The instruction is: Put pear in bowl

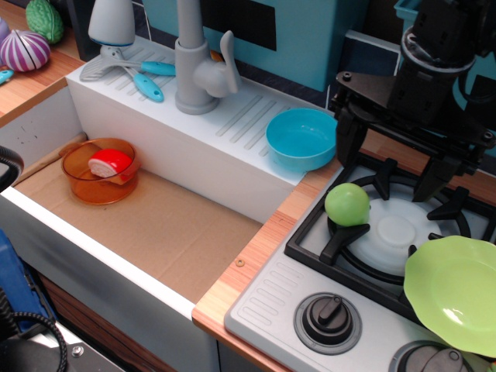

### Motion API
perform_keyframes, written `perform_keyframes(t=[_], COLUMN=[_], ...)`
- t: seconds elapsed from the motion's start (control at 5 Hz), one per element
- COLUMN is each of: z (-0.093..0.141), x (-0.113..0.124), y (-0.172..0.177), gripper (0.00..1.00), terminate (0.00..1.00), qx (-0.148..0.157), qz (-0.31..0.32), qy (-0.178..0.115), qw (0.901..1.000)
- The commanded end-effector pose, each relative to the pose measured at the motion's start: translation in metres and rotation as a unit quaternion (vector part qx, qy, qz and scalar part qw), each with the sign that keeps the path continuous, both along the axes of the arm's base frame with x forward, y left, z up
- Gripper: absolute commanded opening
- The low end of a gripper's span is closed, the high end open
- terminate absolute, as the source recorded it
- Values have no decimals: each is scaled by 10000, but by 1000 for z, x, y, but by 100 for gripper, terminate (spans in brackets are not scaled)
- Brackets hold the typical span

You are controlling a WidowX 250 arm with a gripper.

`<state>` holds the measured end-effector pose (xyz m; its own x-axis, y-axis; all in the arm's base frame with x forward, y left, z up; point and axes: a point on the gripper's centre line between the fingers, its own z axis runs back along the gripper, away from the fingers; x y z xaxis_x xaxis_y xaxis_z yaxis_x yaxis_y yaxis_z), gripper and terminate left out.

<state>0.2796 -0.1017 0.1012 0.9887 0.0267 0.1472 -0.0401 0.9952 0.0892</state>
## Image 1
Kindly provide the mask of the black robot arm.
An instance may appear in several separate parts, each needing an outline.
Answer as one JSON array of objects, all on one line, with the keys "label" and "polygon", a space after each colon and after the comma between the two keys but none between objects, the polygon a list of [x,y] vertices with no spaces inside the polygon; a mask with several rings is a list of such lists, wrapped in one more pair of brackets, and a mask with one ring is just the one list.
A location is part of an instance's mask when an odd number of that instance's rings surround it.
[{"label": "black robot arm", "polygon": [[353,161],[373,130],[429,156],[414,188],[417,202],[472,174],[495,145],[494,127],[463,110],[453,89],[464,89],[477,57],[494,49],[493,1],[421,2],[402,36],[396,75],[337,74],[331,109],[339,162]]}]

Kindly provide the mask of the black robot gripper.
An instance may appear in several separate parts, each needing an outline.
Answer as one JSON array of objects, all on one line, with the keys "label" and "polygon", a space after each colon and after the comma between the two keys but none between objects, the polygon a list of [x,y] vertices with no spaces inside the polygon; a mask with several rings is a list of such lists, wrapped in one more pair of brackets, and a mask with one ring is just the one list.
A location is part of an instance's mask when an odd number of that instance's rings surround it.
[{"label": "black robot gripper", "polygon": [[[414,188],[413,202],[426,202],[443,190],[461,159],[479,160],[495,147],[492,131],[465,112],[452,92],[442,98],[433,81],[341,71],[336,84],[336,156],[343,166],[355,160],[368,129],[434,156]],[[443,154],[453,157],[436,157]]]}]

